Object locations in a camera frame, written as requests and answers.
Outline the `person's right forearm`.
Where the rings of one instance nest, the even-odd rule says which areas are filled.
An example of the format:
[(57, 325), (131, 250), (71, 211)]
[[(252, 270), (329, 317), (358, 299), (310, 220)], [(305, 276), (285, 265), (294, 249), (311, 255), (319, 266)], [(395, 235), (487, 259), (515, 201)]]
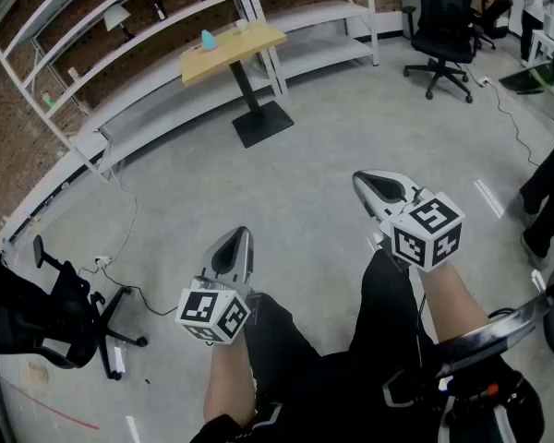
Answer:
[(445, 262), (418, 272), (439, 342), (486, 326), (488, 314), (469, 293), (456, 268)]

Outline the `black flat monitor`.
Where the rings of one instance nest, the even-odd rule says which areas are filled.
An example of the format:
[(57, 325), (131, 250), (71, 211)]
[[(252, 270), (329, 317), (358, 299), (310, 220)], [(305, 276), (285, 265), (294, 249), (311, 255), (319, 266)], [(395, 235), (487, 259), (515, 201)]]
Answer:
[(503, 77), (499, 84), (506, 90), (519, 94), (531, 94), (554, 87), (554, 60), (529, 66)]

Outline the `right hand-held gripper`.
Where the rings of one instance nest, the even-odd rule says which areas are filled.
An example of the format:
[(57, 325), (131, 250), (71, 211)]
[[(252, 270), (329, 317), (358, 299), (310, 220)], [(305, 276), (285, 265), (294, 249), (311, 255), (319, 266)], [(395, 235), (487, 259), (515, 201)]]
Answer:
[(367, 214), (384, 220), (379, 230), (390, 242), (384, 249), (401, 269), (415, 266), (431, 272), (460, 248), (464, 213), (445, 193), (400, 211), (400, 201), (412, 201), (420, 190), (407, 175), (361, 170), (353, 174), (353, 187)]

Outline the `black body-worn harness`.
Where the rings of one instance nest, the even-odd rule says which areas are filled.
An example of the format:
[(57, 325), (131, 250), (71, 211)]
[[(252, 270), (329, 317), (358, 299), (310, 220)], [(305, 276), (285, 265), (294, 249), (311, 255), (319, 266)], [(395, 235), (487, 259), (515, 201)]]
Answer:
[(540, 443), (545, 420), (539, 396), (502, 356), (550, 306), (542, 293), (517, 309), (491, 313), (481, 328), (435, 344), (429, 365), (401, 369), (383, 384), (387, 406), (419, 411), (438, 424), (437, 443)]

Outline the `person's black clothing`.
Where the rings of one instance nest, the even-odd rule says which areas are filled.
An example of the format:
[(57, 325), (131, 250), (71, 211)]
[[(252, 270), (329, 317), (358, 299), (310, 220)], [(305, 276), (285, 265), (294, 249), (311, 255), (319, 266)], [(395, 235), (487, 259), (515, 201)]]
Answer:
[(383, 250), (361, 284), (349, 348), (322, 355), (291, 313), (259, 293), (255, 325), (243, 328), (255, 384), (255, 415), (239, 426), (222, 415), (190, 443), (437, 443), (438, 424), (387, 406), (382, 386), (399, 370), (429, 365), (437, 334), (419, 318), (409, 275)]

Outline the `person's left forearm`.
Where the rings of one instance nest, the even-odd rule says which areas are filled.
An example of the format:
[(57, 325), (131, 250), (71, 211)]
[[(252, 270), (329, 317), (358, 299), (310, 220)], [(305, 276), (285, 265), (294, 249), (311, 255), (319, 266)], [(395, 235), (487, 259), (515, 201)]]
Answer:
[(255, 392), (245, 334), (240, 331), (231, 344), (212, 347), (204, 421), (228, 415), (239, 426), (246, 426), (255, 415)]

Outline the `black office chair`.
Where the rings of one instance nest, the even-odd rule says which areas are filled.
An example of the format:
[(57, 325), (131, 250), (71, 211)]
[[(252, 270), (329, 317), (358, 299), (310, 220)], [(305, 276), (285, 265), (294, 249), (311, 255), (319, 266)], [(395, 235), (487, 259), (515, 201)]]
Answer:
[(47, 263), (58, 271), (54, 287), (45, 292), (9, 269), (0, 260), (0, 354), (38, 354), (62, 369), (81, 368), (96, 353), (102, 358), (105, 374), (119, 380), (122, 373), (111, 368), (108, 337), (143, 348), (146, 337), (131, 339), (109, 327), (124, 295), (131, 289), (121, 286), (107, 302), (73, 265), (59, 262), (45, 252), (42, 238), (33, 240), (35, 264)]
[(481, 10), (471, 9), (470, 22), (473, 25), (475, 34), (480, 42), (478, 48), (482, 47), (481, 41), (488, 42), (493, 50), (497, 39), (503, 39), (509, 32), (509, 23), (498, 25), (499, 19), (507, 13), (511, 15), (513, 0), (480, 0)]
[(476, 56), (478, 36), (470, 20), (473, 0), (420, 0), (418, 28), (410, 28), (414, 50), (429, 57), (424, 65), (408, 65), (403, 75), (414, 71), (428, 72), (433, 78), (426, 89), (426, 98), (433, 98), (433, 88), (446, 78), (465, 93), (471, 103), (471, 91), (465, 86), (468, 76), (459, 68), (471, 64)]

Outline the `white metal shelving rack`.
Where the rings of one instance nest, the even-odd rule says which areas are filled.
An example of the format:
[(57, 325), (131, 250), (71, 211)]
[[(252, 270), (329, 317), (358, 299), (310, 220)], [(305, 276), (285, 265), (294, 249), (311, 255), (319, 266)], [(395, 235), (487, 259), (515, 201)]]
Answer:
[[(168, 0), (167, 19), (122, 42), (80, 79), (50, 94), (49, 109), (36, 99), (35, 79), (64, 53), (78, 55), (89, 32), (104, 35), (104, 12), (130, 0), (105, 0), (41, 55), (29, 74), (9, 72), (18, 91), (66, 147), (77, 168), (101, 174), (159, 136), (206, 112), (243, 98), (230, 65), (240, 61), (255, 95), (272, 87), (279, 95), (268, 50), (286, 36), (257, 19), (249, 0)], [(239, 19), (249, 30), (240, 33)], [(191, 49), (209, 31), (218, 47)]]
[(325, 67), (358, 59), (379, 64), (375, 0), (322, 0), (269, 10), (269, 0), (249, 0), (257, 19), (283, 32), (286, 43), (268, 50), (279, 95), (288, 95), (287, 81)]

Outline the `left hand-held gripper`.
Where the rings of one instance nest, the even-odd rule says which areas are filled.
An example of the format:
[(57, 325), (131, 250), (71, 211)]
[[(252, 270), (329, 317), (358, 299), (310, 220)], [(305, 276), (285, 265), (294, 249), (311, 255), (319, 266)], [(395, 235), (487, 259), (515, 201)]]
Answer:
[[(245, 325), (257, 322), (260, 295), (247, 284), (254, 269), (254, 239), (240, 226), (205, 253), (202, 272), (182, 290), (175, 322), (195, 339), (231, 344)], [(214, 271), (232, 271), (233, 280)]]

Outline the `white shade table lamp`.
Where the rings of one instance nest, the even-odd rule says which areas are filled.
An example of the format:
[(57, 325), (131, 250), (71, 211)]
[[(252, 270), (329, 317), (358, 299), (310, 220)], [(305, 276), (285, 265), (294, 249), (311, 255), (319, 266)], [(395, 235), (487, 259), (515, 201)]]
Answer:
[(103, 14), (103, 21), (108, 32), (120, 29), (125, 37), (125, 42), (129, 42), (135, 38), (126, 25), (126, 20), (130, 17), (130, 13), (120, 4), (110, 6)]

